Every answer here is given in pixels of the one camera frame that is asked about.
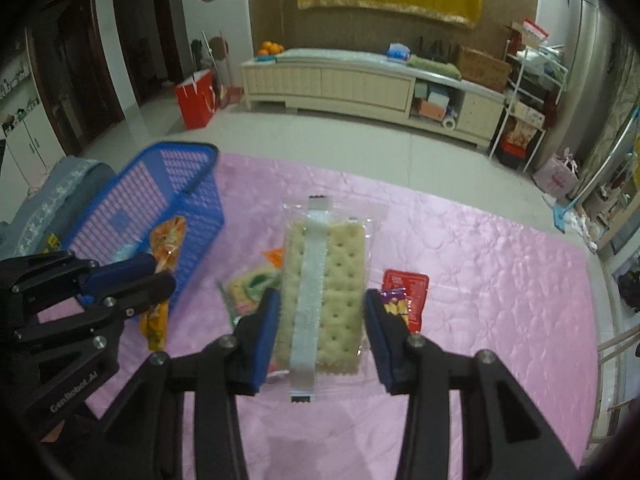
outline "red paper bag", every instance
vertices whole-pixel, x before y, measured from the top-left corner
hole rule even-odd
[[[216,111],[211,70],[201,70],[175,88],[184,125],[188,130],[206,126]]]

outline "pink quilted mat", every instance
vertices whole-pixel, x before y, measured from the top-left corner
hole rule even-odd
[[[430,277],[422,332],[443,349],[493,349],[579,463],[593,416],[596,336],[586,262],[550,235],[425,193],[292,162],[222,155],[216,178],[226,224],[172,317],[168,352],[199,351],[229,332],[216,282],[263,262],[282,244],[284,197],[327,194],[388,205],[374,242],[369,286],[393,268]],[[128,326],[122,369],[90,399],[104,412],[145,359]],[[460,407],[452,398],[450,477],[461,475]],[[187,403],[186,478],[193,477]],[[395,478],[407,399],[384,394],[310,404],[239,398],[252,480]]]

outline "basket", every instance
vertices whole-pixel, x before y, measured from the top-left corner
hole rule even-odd
[[[197,142],[160,142],[141,152],[94,199],[65,249],[101,265],[149,250],[149,233],[174,216],[187,232],[174,272],[175,305],[225,219],[213,170],[218,149]]]

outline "gray curtain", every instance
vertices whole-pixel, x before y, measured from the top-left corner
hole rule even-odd
[[[577,196],[578,193],[587,186],[593,175],[606,160],[618,137],[622,134],[630,114],[638,101],[640,90],[640,59],[626,34],[623,35],[620,45],[618,67],[617,90],[609,109],[607,122],[587,160],[580,168],[580,182],[570,194],[571,198]],[[588,193],[585,193],[580,202],[583,202],[587,196]]]

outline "brown wall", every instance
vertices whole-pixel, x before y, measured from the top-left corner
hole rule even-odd
[[[502,57],[512,21],[535,19],[538,0],[484,0],[474,30],[417,16],[367,9],[299,10],[297,0],[249,0],[254,47],[276,41],[287,48],[343,48],[384,52],[392,41],[417,49],[417,38],[455,41]]]

